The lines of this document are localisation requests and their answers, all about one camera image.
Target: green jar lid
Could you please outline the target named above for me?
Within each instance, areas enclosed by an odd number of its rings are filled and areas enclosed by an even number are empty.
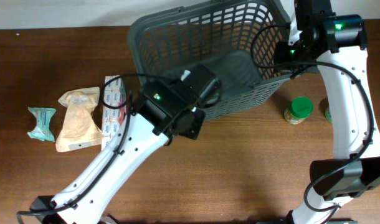
[[[312,102],[303,96],[295,98],[288,109],[296,118],[307,118],[313,111]]]

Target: white wall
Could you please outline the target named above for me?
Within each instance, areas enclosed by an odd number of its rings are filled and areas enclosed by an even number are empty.
[[[205,0],[0,0],[0,29],[125,26],[141,16]],[[281,0],[293,13],[293,0]],[[380,18],[380,0],[331,0],[338,15]]]

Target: red and white box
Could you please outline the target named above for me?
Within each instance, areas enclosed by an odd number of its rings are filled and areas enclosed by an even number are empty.
[[[110,81],[116,76],[105,77],[104,83]],[[112,81],[106,86],[104,92],[104,102],[111,106],[120,106],[126,101],[125,86],[121,78]],[[102,150],[109,144],[114,135],[120,129],[126,115],[126,106],[120,109],[110,109],[103,107],[103,120],[102,120]]]

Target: food package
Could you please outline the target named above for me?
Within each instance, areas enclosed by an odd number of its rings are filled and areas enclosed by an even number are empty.
[[[55,109],[54,108],[30,108],[28,110],[36,118],[36,127],[31,132],[27,134],[31,138],[36,138],[41,141],[52,141],[54,142],[54,136],[49,130],[50,120],[52,119]]]
[[[110,81],[116,76],[105,77],[105,83]],[[125,86],[121,78],[114,80],[106,86],[104,92],[104,102],[111,106],[120,106],[126,100]],[[102,150],[105,149],[114,135],[120,129],[122,122],[126,114],[125,106],[120,109],[110,109],[103,107],[103,119],[102,119]]]
[[[98,104],[99,87],[66,92],[59,103],[67,107],[63,128],[56,141],[58,152],[73,151],[102,143],[102,131],[92,119]]]

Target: teal snack wrapper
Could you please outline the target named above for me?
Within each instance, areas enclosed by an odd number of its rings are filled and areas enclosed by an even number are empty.
[[[31,138],[39,139],[41,141],[52,141],[54,142],[54,136],[49,130],[50,120],[52,119],[55,109],[53,108],[30,108],[28,110],[36,118],[36,127],[31,132],[27,134]]]

